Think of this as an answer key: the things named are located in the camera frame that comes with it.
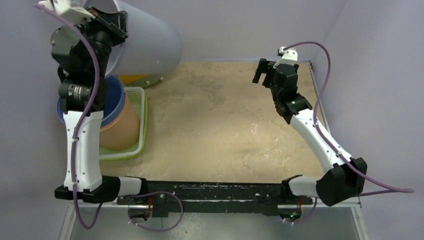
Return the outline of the large grey plastic bucket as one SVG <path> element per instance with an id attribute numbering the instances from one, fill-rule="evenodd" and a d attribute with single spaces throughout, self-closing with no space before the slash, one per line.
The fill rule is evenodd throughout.
<path id="1" fill-rule="evenodd" d="M 170 23 L 124 0 L 84 0 L 83 7 L 106 13 L 125 11 L 128 38 L 112 48 L 105 76 L 158 75 L 174 70 L 182 58 L 183 42 Z"/>

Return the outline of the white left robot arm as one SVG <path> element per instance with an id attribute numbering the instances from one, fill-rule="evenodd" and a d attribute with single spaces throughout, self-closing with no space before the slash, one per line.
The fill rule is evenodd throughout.
<path id="1" fill-rule="evenodd" d="M 87 13 L 78 23 L 64 21 L 51 35 L 51 55 L 58 63 L 60 79 L 59 107 L 67 130 L 67 170 L 54 196 L 92 204 L 129 196 L 142 205 L 149 199 L 143 178 L 107 176 L 100 170 L 100 130 L 108 87 L 105 75 L 113 47 L 128 37 L 128 14 L 95 7 Z"/>

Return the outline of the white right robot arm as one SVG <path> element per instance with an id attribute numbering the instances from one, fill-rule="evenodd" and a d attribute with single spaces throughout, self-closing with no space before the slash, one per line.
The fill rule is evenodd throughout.
<path id="1" fill-rule="evenodd" d="M 300 196 L 315 197 L 326 206 L 334 206 L 362 193 L 367 164 L 353 158 L 327 132 L 308 100 L 298 93 L 298 64 L 280 64 L 261 58 L 253 77 L 257 84 L 265 75 L 262 85 L 270 89 L 276 112 L 295 129 L 317 157 L 325 174 L 322 177 L 296 175 L 282 182 L 280 196 L 288 204 Z"/>

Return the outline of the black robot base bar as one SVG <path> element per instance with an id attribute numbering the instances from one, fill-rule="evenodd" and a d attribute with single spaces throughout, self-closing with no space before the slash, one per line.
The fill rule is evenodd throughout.
<path id="1" fill-rule="evenodd" d="M 148 180 L 142 187 L 143 194 L 152 197 L 119 197 L 118 205 L 151 205 L 154 218 L 164 218 L 170 213 L 225 213 L 262 214 L 278 216 L 279 206 L 289 205 L 292 210 L 298 203 L 313 203 L 310 197 L 294 196 L 288 184 L 196 182 Z"/>

